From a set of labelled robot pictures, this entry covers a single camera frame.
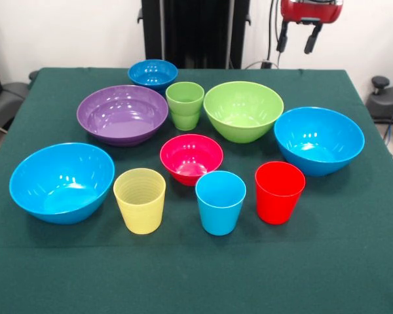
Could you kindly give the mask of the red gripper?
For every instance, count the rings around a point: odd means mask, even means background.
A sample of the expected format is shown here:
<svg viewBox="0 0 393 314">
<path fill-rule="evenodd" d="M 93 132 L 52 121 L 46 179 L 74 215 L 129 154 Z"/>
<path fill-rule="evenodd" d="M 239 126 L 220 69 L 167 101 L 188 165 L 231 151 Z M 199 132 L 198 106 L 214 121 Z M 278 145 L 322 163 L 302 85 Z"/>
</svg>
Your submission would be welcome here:
<svg viewBox="0 0 393 314">
<path fill-rule="evenodd" d="M 288 24 L 295 23 L 315 23 L 315 27 L 308 37 L 304 53 L 310 54 L 314 50 L 318 34 L 322 30 L 323 24 L 334 23 L 341 14 L 342 1 L 281 1 L 281 14 L 283 16 L 280 36 L 278 38 L 276 50 L 284 52 L 288 40 Z"/>
</svg>

